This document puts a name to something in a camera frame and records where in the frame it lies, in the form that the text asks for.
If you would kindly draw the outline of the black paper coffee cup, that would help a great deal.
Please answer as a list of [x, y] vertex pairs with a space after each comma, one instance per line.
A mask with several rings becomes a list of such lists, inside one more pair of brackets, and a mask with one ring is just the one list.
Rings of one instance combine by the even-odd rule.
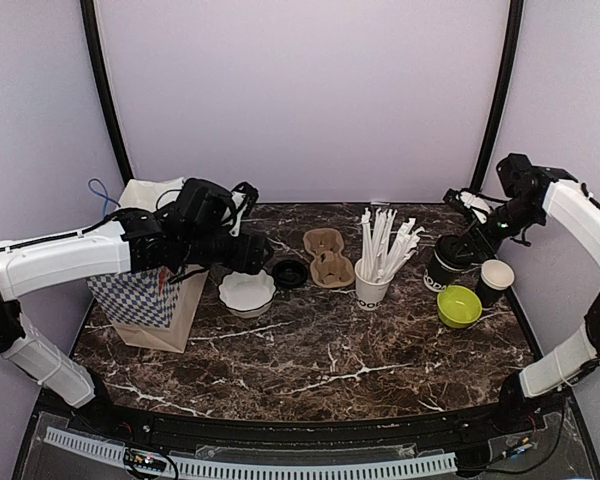
[[423, 283], [429, 290], [440, 293], [470, 267], [471, 262], [458, 261], [435, 250], [424, 271]]

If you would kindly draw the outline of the black coffee cup lid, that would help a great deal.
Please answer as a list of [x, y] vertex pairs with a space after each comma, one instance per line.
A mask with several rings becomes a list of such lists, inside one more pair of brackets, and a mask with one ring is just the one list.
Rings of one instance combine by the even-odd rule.
[[436, 241], [435, 253], [441, 263], [454, 269], [465, 269], [475, 262], [474, 253], [455, 235], [441, 236]]

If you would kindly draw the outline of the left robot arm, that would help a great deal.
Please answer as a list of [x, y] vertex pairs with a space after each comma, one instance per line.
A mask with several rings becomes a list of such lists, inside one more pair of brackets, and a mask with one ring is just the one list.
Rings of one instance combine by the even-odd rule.
[[12, 362], [64, 402], [100, 436], [121, 427], [120, 412], [104, 399], [97, 376], [69, 359], [22, 312], [31, 292], [107, 274], [166, 267], [178, 279], [189, 265], [222, 265], [257, 274], [273, 249], [262, 235], [240, 230], [259, 193], [247, 182], [228, 190], [179, 178], [146, 182], [152, 199], [120, 205], [98, 223], [46, 237], [0, 241], [0, 357]]

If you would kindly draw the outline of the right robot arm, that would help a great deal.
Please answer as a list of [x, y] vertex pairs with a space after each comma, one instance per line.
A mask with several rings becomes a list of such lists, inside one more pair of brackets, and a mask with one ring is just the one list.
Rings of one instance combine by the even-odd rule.
[[453, 240], [452, 259], [461, 266], [480, 264], [494, 258], [503, 241], [525, 243], [531, 227], [548, 225], [567, 236], [561, 243], [566, 252], [550, 254], [562, 261], [559, 272], [575, 274], [582, 267], [582, 280], [598, 282], [579, 296], [591, 304], [579, 308], [582, 320], [569, 321], [573, 333], [506, 381], [504, 401], [491, 410], [490, 424], [510, 434], [529, 416], [526, 400], [571, 386], [600, 367], [600, 203], [566, 170], [535, 166], [523, 154], [506, 156], [496, 173], [504, 193], [499, 200], [469, 189], [449, 193], [448, 203], [472, 221]]

